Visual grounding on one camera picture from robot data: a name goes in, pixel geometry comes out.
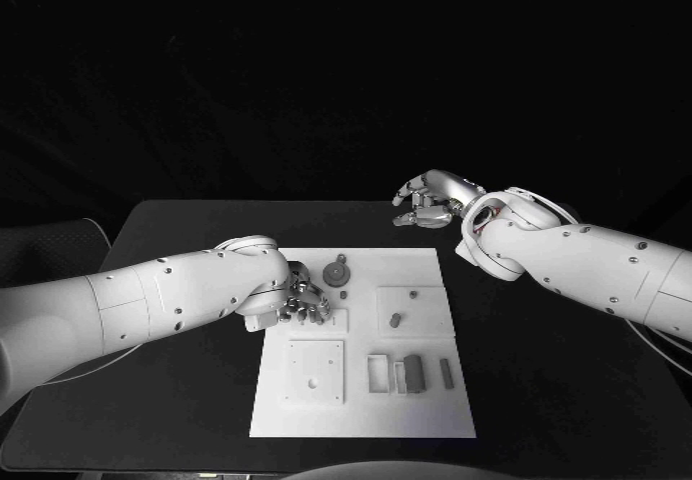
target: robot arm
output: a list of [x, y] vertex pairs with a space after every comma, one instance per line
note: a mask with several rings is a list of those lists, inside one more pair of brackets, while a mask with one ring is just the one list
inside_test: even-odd
[[[438, 228], [459, 216], [462, 240], [455, 252], [484, 272], [513, 281], [527, 271], [557, 295], [692, 341], [690, 252], [576, 224], [567, 215], [573, 223], [560, 225], [556, 215], [520, 189], [485, 193], [439, 170], [416, 179], [393, 199], [397, 205], [402, 197], [418, 192], [413, 212], [396, 217], [394, 225]], [[449, 183], [461, 185], [451, 190]], [[456, 192], [461, 200], [451, 196]]]
[[109, 272], [0, 289], [0, 414], [80, 363], [233, 311], [247, 331], [275, 325], [291, 308], [328, 315], [305, 276], [273, 240], [253, 236]]

